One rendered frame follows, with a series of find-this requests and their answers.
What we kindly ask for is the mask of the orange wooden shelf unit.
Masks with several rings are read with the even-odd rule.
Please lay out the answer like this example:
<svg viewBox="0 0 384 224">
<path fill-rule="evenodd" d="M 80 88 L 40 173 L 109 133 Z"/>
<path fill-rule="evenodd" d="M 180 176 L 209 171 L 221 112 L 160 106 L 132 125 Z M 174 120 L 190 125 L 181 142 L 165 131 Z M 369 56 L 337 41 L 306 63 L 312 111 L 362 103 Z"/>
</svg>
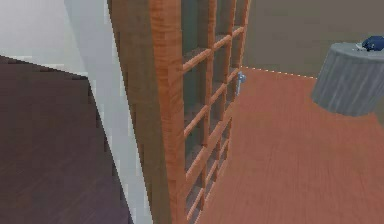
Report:
<svg viewBox="0 0 384 224">
<path fill-rule="evenodd" d="M 153 224 L 203 224 L 232 157 L 252 0 L 107 0 Z"/>
</svg>

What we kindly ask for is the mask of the small pale blue object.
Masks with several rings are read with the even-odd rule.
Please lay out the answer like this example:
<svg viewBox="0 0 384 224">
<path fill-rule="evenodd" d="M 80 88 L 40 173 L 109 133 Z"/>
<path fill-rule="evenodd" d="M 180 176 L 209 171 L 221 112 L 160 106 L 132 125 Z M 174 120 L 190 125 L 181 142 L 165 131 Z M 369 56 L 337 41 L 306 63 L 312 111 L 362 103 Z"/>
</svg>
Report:
<svg viewBox="0 0 384 224">
<path fill-rule="evenodd" d="M 239 72 L 237 75 L 236 95 L 239 95 L 241 90 L 241 84 L 246 81 L 246 75 L 243 72 Z"/>
</svg>

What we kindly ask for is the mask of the grey round bin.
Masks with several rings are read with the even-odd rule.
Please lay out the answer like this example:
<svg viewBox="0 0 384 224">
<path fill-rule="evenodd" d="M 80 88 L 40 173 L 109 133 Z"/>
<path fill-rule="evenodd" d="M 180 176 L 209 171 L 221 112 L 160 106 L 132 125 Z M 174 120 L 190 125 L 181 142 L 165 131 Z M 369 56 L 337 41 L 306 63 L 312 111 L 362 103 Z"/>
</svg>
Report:
<svg viewBox="0 0 384 224">
<path fill-rule="evenodd" d="M 330 46 L 312 91 L 312 101 L 346 116 L 374 111 L 384 96 L 384 50 L 360 50 L 356 43 Z"/>
</svg>

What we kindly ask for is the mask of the dark blue rounded object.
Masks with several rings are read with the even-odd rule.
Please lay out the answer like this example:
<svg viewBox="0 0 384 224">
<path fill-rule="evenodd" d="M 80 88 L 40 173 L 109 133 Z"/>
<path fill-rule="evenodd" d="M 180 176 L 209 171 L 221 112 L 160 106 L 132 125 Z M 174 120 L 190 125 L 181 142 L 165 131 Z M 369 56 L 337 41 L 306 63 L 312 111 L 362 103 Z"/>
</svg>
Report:
<svg viewBox="0 0 384 224">
<path fill-rule="evenodd" d="M 361 43 L 357 43 L 356 47 L 366 51 L 381 51 L 384 49 L 384 36 L 370 36 Z"/>
</svg>

